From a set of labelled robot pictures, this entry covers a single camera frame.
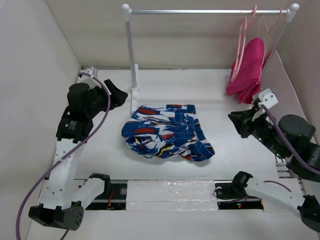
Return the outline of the blue patterned trousers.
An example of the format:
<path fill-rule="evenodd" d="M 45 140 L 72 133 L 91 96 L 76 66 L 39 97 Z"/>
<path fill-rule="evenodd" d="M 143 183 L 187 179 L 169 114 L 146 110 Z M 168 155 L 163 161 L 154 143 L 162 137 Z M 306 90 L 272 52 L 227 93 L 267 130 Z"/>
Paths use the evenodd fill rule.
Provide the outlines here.
<path fill-rule="evenodd" d="M 202 162 L 215 155 L 193 104 L 142 105 L 124 124 L 121 135 L 128 148 L 148 159 L 181 156 Z"/>

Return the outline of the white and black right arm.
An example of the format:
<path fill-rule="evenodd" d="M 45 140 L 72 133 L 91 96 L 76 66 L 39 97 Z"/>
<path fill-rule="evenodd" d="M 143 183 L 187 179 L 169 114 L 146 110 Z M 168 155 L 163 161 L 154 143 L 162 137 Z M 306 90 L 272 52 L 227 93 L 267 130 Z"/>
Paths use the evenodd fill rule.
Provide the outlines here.
<path fill-rule="evenodd" d="M 265 105 L 261 105 L 261 108 L 264 112 L 257 118 L 254 117 L 258 113 L 256 107 L 233 111 L 228 118 L 243 139 L 255 137 L 278 158 L 290 158 L 286 166 L 300 179 L 318 183 L 320 146 L 311 142 L 316 128 L 293 114 L 276 121 Z M 313 231 L 320 231 L 320 199 L 315 195 L 298 195 L 278 186 L 273 187 L 244 171 L 235 175 L 229 190 L 237 198 L 250 196 L 268 200 L 294 214 Z"/>

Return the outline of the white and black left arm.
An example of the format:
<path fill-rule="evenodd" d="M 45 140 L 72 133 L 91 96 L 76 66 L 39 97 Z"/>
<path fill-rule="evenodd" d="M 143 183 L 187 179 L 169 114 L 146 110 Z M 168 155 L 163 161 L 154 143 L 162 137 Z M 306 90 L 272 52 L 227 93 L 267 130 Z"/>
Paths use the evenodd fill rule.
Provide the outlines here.
<path fill-rule="evenodd" d="M 127 97 L 110 79 L 94 88 L 84 82 L 69 87 L 68 105 L 56 132 L 53 169 L 46 173 L 48 184 L 39 204 L 29 209 L 32 220 L 45 227 L 76 231 L 93 200 L 107 198 L 112 193 L 107 174 L 91 174 L 77 191 L 73 190 L 74 179 L 86 143 L 102 126 L 99 123 L 94 127 L 94 117 L 122 106 Z"/>

